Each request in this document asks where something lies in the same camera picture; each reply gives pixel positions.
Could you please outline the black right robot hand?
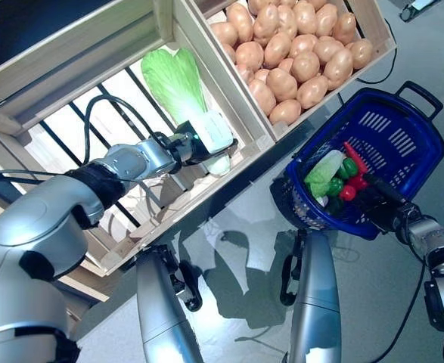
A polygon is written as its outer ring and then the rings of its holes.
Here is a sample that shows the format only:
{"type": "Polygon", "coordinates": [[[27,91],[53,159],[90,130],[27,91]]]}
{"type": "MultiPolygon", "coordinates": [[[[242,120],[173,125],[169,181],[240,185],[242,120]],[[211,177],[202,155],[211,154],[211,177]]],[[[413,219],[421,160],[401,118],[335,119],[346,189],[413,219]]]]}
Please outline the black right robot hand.
{"type": "Polygon", "coordinates": [[[373,174],[364,174],[366,188],[356,195],[355,205],[381,231],[396,232],[422,219],[418,206],[392,185],[373,174]]]}

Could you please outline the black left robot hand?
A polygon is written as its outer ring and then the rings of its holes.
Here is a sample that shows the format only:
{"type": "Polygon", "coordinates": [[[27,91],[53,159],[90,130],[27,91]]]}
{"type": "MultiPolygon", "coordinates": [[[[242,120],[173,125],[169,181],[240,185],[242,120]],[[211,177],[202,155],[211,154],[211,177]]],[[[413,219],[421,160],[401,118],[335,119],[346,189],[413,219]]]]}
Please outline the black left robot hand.
{"type": "Polygon", "coordinates": [[[229,149],[238,145],[238,140],[234,138],[229,146],[211,154],[189,121],[178,126],[175,132],[176,134],[187,137],[185,141],[182,141],[182,146],[179,148],[182,150],[181,161],[184,166],[196,165],[208,159],[222,156],[223,154],[226,154],[229,149]]]}

